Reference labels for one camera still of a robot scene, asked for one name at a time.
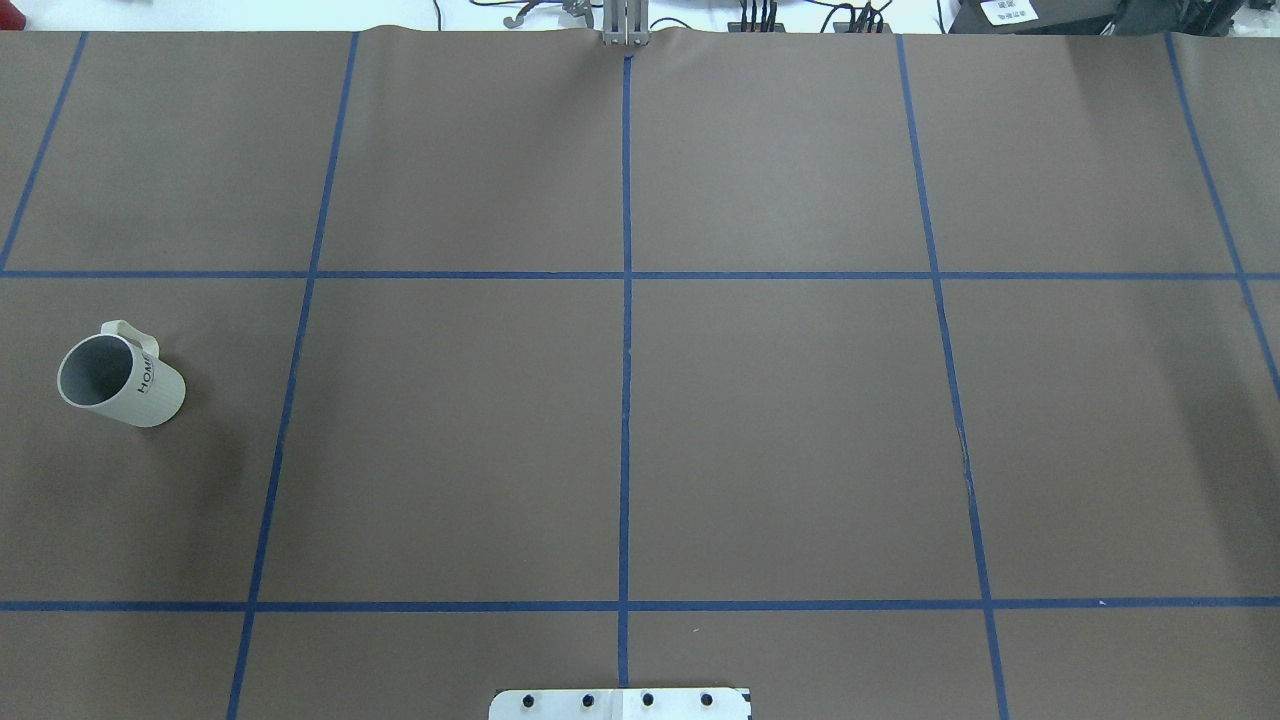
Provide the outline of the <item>aluminium frame post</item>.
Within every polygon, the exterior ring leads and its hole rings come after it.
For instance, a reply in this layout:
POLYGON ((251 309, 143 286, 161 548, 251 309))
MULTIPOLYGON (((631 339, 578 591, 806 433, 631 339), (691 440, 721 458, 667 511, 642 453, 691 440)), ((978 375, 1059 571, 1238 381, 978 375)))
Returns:
POLYGON ((605 46, 639 47, 650 42, 648 0, 602 1, 602 41, 605 46))

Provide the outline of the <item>white ribbed mug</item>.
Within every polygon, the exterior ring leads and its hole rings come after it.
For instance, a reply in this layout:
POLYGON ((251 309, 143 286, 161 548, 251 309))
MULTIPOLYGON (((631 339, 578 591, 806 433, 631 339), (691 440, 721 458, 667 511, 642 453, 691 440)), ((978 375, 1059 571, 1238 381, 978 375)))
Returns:
POLYGON ((105 322, 58 368, 64 402, 136 428, 172 420, 186 401, 183 375, 160 357, 157 340, 124 320, 105 322))

